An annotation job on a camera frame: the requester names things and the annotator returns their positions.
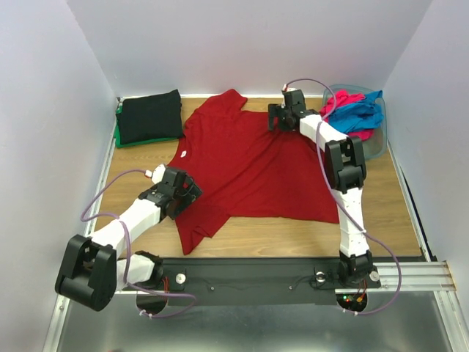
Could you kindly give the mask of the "red t-shirt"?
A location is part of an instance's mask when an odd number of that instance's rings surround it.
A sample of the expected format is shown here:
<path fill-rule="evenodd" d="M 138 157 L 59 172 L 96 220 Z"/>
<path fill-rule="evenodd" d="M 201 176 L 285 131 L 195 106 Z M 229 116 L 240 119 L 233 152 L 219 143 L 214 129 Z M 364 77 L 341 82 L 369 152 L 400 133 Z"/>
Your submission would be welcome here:
<path fill-rule="evenodd" d="M 315 143 L 298 132 L 269 131 L 267 113 L 245 110 L 246 102 L 230 89 L 185 121 L 169 166 L 186 171 L 202 195 L 175 220 L 183 254 L 233 216 L 339 221 Z"/>

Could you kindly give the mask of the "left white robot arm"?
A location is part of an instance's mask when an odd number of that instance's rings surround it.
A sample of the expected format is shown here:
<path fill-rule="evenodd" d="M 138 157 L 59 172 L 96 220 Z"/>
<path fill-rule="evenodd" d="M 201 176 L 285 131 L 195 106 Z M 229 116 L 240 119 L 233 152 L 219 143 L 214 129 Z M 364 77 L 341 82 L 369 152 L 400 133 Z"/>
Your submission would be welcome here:
<path fill-rule="evenodd" d="M 74 235 L 67 243 L 54 290 L 96 312 L 103 310 L 114 294 L 125 288 L 140 291 L 145 298 L 161 297 L 164 304 L 181 298 L 191 306 L 196 297 L 172 293 L 162 260 L 148 252 L 132 252 L 140 235 L 164 219 L 176 219 L 200 196 L 202 190 L 185 171 L 161 164 L 144 170 L 152 186 L 141 192 L 120 215 L 91 235 Z"/>

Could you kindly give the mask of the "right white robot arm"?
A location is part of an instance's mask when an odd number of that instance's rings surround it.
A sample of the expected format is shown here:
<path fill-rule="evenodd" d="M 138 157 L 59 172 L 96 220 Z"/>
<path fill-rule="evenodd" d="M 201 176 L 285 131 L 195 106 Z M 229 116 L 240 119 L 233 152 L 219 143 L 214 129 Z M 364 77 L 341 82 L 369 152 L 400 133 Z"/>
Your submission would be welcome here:
<path fill-rule="evenodd" d="M 337 277 L 343 285 L 353 286 L 374 270 L 363 222 L 366 162 L 362 141 L 336 130 L 319 113 L 307 109 L 301 90 L 284 87 L 282 95 L 283 103 L 268 106 L 268 129 L 299 131 L 316 144 L 325 183 L 336 201 L 339 215 Z"/>

